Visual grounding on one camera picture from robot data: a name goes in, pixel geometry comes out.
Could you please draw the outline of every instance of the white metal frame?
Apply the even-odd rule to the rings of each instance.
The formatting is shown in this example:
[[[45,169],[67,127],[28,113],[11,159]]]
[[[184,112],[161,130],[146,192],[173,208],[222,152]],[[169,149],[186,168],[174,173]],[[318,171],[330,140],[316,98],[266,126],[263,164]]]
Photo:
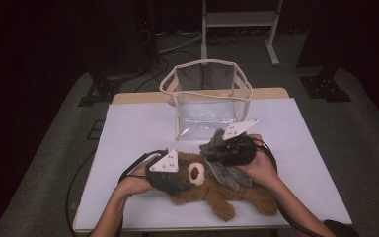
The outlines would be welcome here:
[[[202,1],[202,43],[201,59],[208,57],[207,28],[209,27],[254,27],[271,26],[269,38],[265,39],[265,47],[272,65],[279,65],[279,60],[273,49],[273,40],[282,8],[283,0],[278,0],[275,11],[263,12],[219,12],[207,13],[206,0]]]

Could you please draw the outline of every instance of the gray carpet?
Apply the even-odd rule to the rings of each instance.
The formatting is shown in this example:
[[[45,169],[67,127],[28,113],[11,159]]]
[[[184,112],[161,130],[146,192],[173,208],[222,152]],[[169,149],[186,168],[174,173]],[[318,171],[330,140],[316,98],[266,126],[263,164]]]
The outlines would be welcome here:
[[[211,46],[209,57],[238,63],[254,87],[283,87],[290,97],[295,98],[354,228],[362,237],[379,236],[379,111],[359,81],[342,68],[337,72],[335,80],[349,94],[352,102],[328,103],[322,99],[309,99],[299,80],[299,76],[307,74],[307,70],[300,73],[295,67],[305,37],[306,35],[277,35],[274,47],[280,60],[278,67],[273,67],[268,59],[263,45],[265,35],[239,37],[233,44]],[[159,45],[165,49],[185,40],[188,39],[161,36]],[[181,50],[199,57],[199,44]],[[169,68],[158,77],[160,80],[174,65],[195,60],[192,55],[184,52],[162,57],[168,60]],[[160,73],[165,66],[165,62],[161,61],[153,73]],[[147,74],[124,83],[121,92],[133,92],[150,77]],[[108,108],[108,103],[78,107],[91,85],[92,78],[85,73],[71,89],[0,221],[0,236],[72,236],[65,217],[67,191],[75,173],[89,157],[72,183],[69,193],[68,215],[73,220],[92,164],[92,152],[98,146],[98,140],[92,138],[98,137],[98,128],[102,127],[102,123],[96,121],[105,118]],[[156,81],[149,81],[139,91],[157,91]],[[240,234],[269,236],[263,231],[152,235]],[[139,235],[131,233],[123,236]],[[281,230],[279,236],[292,236],[292,232],[289,229]]]

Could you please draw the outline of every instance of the wrist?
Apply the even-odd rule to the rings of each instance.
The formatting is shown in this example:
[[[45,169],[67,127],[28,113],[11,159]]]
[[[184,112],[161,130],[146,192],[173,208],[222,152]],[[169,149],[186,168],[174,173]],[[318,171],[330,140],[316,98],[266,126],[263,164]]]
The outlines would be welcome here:
[[[277,198],[283,196],[288,190],[288,187],[282,182],[281,179],[274,179],[267,188],[272,192],[272,194]]]
[[[127,182],[120,182],[113,190],[113,196],[117,199],[128,199],[133,195]]]
[[[265,177],[265,178],[261,178],[258,181],[256,179],[253,179],[253,181],[267,188],[272,193],[274,192],[277,193],[278,191],[284,188],[284,183],[281,181],[281,179],[278,176]]]

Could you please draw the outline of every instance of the white paper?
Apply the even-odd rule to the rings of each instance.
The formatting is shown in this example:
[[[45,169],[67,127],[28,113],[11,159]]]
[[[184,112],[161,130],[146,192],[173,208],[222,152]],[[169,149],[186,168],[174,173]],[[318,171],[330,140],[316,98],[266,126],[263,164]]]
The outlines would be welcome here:
[[[350,224],[350,217],[313,138],[293,99],[252,100],[246,120],[259,123],[247,133],[259,133],[270,147],[278,174],[321,220]],[[143,153],[177,149],[199,153],[207,141],[175,140],[175,108],[166,103],[111,105],[92,170],[77,212],[75,230],[95,227],[121,173]],[[224,222],[205,201],[173,205],[166,194],[150,191],[131,197],[123,229],[217,228],[287,225],[278,214],[263,216],[246,201],[232,201],[236,217]]]

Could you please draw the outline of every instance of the teddy bear leg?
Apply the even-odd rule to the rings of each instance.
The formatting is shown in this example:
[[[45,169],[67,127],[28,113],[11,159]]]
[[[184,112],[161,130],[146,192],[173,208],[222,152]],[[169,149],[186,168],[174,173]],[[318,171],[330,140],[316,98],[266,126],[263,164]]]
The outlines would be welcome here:
[[[214,214],[222,220],[228,221],[235,217],[236,212],[233,205],[227,202],[220,194],[208,193],[205,199],[211,206]]]
[[[169,200],[175,204],[175,205],[180,205],[186,202],[186,200],[182,197],[179,196],[169,196]]]
[[[263,188],[246,189],[244,199],[250,202],[258,212],[264,215],[274,215],[277,211],[276,200],[272,194]]]

